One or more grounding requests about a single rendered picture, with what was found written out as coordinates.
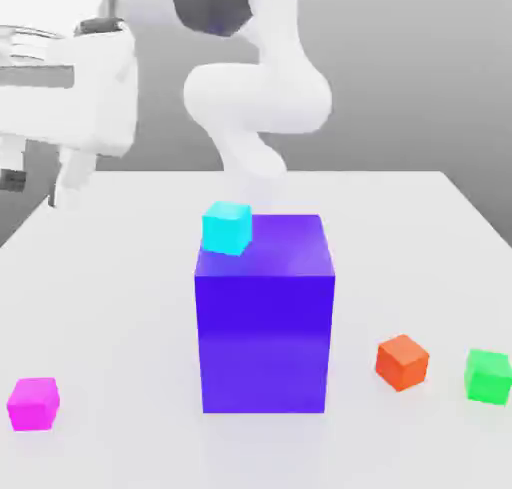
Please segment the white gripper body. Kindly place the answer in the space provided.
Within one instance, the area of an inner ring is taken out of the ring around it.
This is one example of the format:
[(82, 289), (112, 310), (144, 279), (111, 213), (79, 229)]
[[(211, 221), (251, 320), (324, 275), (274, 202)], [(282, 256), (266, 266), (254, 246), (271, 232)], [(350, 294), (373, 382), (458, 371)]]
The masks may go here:
[(0, 134), (121, 157), (137, 123), (129, 28), (54, 39), (43, 58), (0, 62)]

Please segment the small cyan cube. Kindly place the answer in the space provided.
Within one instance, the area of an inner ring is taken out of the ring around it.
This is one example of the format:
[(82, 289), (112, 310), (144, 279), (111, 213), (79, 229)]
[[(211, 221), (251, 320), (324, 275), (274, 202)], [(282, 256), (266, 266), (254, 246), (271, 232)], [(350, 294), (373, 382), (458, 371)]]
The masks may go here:
[(240, 256), (251, 241), (250, 205), (217, 201), (202, 215), (203, 250)]

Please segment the small magenta cube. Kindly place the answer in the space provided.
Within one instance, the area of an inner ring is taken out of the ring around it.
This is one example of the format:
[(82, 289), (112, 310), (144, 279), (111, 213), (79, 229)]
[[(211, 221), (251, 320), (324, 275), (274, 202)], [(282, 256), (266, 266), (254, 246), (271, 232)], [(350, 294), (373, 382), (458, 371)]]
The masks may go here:
[(51, 430), (60, 407), (56, 379), (19, 379), (6, 404), (11, 426), (16, 432)]

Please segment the small orange cube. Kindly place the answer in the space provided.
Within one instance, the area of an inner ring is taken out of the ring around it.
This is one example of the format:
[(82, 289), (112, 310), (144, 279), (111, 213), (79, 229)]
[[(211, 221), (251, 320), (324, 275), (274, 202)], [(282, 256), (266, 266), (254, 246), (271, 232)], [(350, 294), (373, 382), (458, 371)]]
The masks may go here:
[(397, 392), (425, 380), (430, 355), (406, 334), (378, 345), (375, 370)]

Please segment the small green cube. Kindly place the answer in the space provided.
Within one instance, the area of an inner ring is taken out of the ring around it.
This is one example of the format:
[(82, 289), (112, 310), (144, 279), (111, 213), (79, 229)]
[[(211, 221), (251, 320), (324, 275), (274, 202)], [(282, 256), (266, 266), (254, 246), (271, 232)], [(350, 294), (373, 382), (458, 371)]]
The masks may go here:
[(466, 397), (505, 406), (512, 388), (512, 365), (504, 353), (471, 349), (464, 371)]

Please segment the large blue box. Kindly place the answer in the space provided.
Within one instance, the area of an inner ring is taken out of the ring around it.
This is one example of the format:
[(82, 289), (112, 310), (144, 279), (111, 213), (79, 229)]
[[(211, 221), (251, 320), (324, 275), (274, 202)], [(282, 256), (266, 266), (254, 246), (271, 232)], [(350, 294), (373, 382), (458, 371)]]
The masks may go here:
[(199, 251), (194, 283), (204, 412), (324, 411), (335, 270), (319, 216), (254, 216), (241, 255)]

